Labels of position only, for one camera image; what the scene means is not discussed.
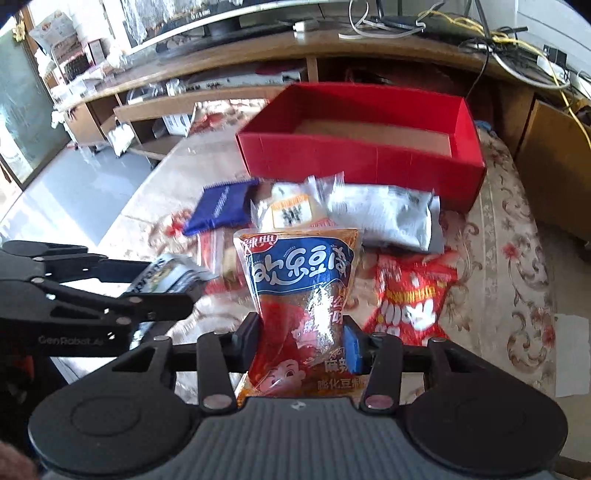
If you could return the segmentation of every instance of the blue snack label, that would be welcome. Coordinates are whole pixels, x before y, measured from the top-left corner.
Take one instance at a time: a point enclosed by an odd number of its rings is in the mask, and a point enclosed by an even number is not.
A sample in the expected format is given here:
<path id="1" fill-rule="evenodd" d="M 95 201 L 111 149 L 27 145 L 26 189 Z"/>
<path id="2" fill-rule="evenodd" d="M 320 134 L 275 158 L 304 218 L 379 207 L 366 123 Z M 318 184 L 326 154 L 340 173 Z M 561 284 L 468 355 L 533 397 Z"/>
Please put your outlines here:
<path id="1" fill-rule="evenodd" d="M 260 233 L 242 240 L 248 274 L 258 294 L 288 295 L 335 281 L 348 286 L 355 253 L 338 238 Z"/>

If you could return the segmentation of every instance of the snack package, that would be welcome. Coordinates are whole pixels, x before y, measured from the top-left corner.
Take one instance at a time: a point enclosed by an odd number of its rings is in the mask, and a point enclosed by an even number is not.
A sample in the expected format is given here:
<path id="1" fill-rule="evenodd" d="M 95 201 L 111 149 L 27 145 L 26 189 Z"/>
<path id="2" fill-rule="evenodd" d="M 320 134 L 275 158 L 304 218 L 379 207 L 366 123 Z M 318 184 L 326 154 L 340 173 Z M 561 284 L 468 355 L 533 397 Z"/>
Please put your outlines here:
<path id="1" fill-rule="evenodd" d="M 314 177 L 302 184 L 275 183 L 271 197 L 252 204 L 251 214 L 261 232 L 333 225 L 318 200 Z"/>
<path id="2" fill-rule="evenodd" d="M 186 255 L 163 254 L 154 260 L 129 285 L 126 293 L 186 293 L 193 301 L 201 298 L 207 282 L 214 275 L 199 267 Z M 158 322 L 168 325 L 173 322 Z M 134 332 L 130 349 L 134 349 L 152 329 L 154 322 L 142 322 Z"/>
<path id="3" fill-rule="evenodd" d="M 234 230 L 218 228 L 195 235 L 186 236 L 183 229 L 193 212 L 189 209 L 179 210 L 160 218 L 150 230 L 148 246 L 163 253 L 189 255 L 200 267 L 207 268 L 216 275 L 224 273 L 223 259 L 225 249 L 232 247 Z"/>
<path id="4" fill-rule="evenodd" d="M 342 309 L 358 262 L 359 232 L 242 230 L 234 243 L 263 322 L 238 400 L 353 392 L 360 379 L 345 364 Z"/>
<path id="5" fill-rule="evenodd" d="M 317 191 L 329 218 L 363 232 L 363 244 L 394 244 L 442 254 L 440 201 L 432 192 L 390 185 L 345 184 L 344 175 L 319 179 Z"/>
<path id="6" fill-rule="evenodd" d="M 246 225 L 249 218 L 245 205 L 250 204 L 258 184 L 258 179 L 247 179 L 205 187 L 183 233 L 192 236 L 224 226 Z"/>
<path id="7" fill-rule="evenodd" d="M 405 345 L 448 338 L 437 319 L 449 288 L 457 281 L 457 270 L 448 264 L 455 255 L 451 251 L 408 258 L 379 255 L 375 270 L 378 306 L 362 323 L 362 330 L 397 335 Z"/>

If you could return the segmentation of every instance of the screw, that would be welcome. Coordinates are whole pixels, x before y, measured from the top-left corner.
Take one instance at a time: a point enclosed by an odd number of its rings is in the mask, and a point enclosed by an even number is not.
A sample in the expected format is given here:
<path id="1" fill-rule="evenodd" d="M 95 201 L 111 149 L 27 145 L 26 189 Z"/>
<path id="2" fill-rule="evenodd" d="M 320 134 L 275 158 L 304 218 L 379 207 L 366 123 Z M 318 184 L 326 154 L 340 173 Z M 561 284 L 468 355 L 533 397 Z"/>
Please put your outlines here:
<path id="1" fill-rule="evenodd" d="M 387 395 L 372 395 L 365 399 L 365 405 L 372 410 L 387 410 L 394 405 L 394 400 Z"/>
<path id="2" fill-rule="evenodd" d="M 209 410 L 223 410 L 232 405 L 232 399 L 224 394 L 216 393 L 203 399 L 203 406 Z"/>

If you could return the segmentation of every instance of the glass door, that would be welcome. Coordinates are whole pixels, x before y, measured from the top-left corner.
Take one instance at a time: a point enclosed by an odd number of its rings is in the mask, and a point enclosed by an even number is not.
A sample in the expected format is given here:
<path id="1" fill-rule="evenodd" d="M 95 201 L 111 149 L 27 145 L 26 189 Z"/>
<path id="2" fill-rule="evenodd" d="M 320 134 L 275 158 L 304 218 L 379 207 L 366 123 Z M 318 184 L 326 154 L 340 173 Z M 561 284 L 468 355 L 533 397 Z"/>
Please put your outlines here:
<path id="1" fill-rule="evenodd" d="M 0 164 L 0 220 L 4 218 L 10 207 L 17 201 L 22 190 L 17 182 Z"/>
<path id="2" fill-rule="evenodd" d="M 24 188 L 70 138 L 51 127 L 53 102 L 27 43 L 12 36 L 15 24 L 11 18 L 0 29 L 0 163 Z"/>

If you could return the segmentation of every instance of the cardboard box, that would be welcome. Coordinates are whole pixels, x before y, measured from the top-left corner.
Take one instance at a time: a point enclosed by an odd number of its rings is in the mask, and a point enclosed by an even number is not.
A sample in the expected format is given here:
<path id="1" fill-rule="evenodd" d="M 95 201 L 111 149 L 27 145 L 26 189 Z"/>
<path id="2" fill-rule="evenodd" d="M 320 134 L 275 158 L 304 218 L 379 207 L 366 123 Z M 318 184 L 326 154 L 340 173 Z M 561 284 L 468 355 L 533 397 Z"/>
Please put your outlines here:
<path id="1" fill-rule="evenodd" d="M 236 137 L 253 176 L 299 182 L 344 171 L 348 183 L 434 190 L 462 213 L 486 173 L 465 100 L 422 90 L 291 85 Z"/>
<path id="2" fill-rule="evenodd" d="M 166 130 L 171 135 L 182 135 L 186 137 L 191 127 L 191 115 L 185 113 L 179 115 L 167 115 L 162 117 Z"/>
<path id="3" fill-rule="evenodd" d="M 106 60 L 103 47 L 100 46 L 100 40 L 93 40 L 86 44 L 84 48 L 86 58 L 91 65 L 100 65 Z"/>

